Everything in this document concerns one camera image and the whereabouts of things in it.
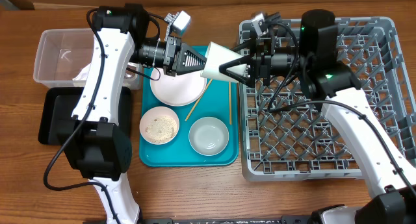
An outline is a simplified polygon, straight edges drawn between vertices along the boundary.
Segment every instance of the wooden table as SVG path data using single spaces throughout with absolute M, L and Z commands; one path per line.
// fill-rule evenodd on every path
M 413 85 L 416 85 L 416 3 L 324 3 L 212 7 L 148 8 L 165 15 L 186 10 L 192 25 L 184 37 L 190 45 L 236 42 L 239 23 L 253 12 L 280 11 L 299 18 L 306 10 L 325 8 L 338 17 L 388 16 L 396 23 Z M 19 11 L 0 14 L 0 222 L 81 223 L 104 219 L 95 189 L 54 192 L 42 176 L 56 146 L 38 143 L 38 128 L 47 88 L 33 81 L 33 64 L 41 33 L 46 29 L 87 27 L 86 10 Z M 227 167 L 149 168 L 138 157 L 141 92 L 133 92 L 133 162 L 128 171 L 131 191 L 145 218 L 261 218 L 310 214 L 344 203 L 369 201 L 363 180 L 248 182 L 241 158 Z M 81 182 L 65 156 L 55 164 L 50 181 L 57 186 Z

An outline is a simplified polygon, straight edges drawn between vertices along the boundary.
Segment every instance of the grains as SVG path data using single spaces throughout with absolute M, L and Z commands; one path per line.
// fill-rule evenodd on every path
M 172 117 L 160 116 L 146 127 L 146 134 L 153 143 L 164 143 L 175 136 L 176 130 L 176 122 Z

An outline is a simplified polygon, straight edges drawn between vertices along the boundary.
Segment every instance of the blue tray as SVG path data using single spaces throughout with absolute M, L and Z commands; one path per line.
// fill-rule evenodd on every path
M 194 47 L 197 52 L 205 54 L 206 46 Z M 152 69 L 145 69 L 145 74 L 150 75 Z M 140 159 L 148 166 L 225 166 L 233 163 L 239 154 L 239 123 L 237 119 L 237 85 L 231 83 L 232 120 L 229 124 L 228 110 L 228 82 L 212 81 L 201 101 L 196 106 L 188 121 L 185 121 L 191 103 L 186 106 L 167 106 L 161 103 L 151 92 L 150 80 L 143 79 L 142 116 L 148 110 L 156 106 L 167 106 L 179 117 L 179 132 L 176 137 L 164 145 L 153 145 L 140 136 Z M 189 129 L 192 124 L 203 117 L 215 117 L 223 121 L 229 131 L 227 147 L 218 155 L 202 156 L 195 152 L 189 144 Z

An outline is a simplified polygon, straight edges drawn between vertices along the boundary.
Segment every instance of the chopstick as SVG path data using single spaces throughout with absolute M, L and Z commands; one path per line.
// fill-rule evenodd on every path
M 229 108 L 229 124 L 233 124 L 233 118 L 231 114 L 231 82 L 228 82 L 228 108 Z
M 202 95 L 200 96 L 200 98 L 198 98 L 198 100 L 196 100 L 196 102 L 195 102 L 194 106 L 192 107 L 192 109 L 190 109 L 190 112 L 189 112 L 189 114 L 188 114 L 187 118 L 185 119 L 185 121 L 188 121 L 188 118 L 189 118 L 189 117 L 190 117 L 190 115 L 193 113 L 193 111 L 194 111 L 194 109 L 195 109 L 196 105 L 197 105 L 197 104 L 201 101 L 201 98 L 203 97 L 204 93 L 207 91 L 207 89 L 208 89 L 208 87 L 209 87 L 209 85 L 211 84 L 211 82 L 212 82 L 212 81 L 213 81 L 213 80 L 211 79 L 211 80 L 208 82 L 208 84 L 207 84 L 207 86 L 205 87 L 205 89 L 204 89 L 204 91 L 203 91 Z

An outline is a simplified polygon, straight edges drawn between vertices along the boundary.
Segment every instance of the wire rack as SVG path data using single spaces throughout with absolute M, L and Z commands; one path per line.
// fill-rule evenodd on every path
M 393 21 L 389 18 L 337 18 L 338 60 L 357 75 L 374 115 L 415 165 L 415 100 Z M 300 19 L 284 21 L 299 36 Z M 240 24 L 240 43 L 249 39 L 250 21 Z M 286 31 L 278 31 L 277 46 L 293 46 Z M 247 55 L 248 50 L 241 51 Z M 243 133 L 243 175 L 248 180 L 304 180 L 328 177 L 361 178 L 343 139 L 313 105 L 290 112 L 266 112 L 283 78 L 270 86 L 240 85 Z M 272 110 L 307 99 L 296 79 L 271 103 Z

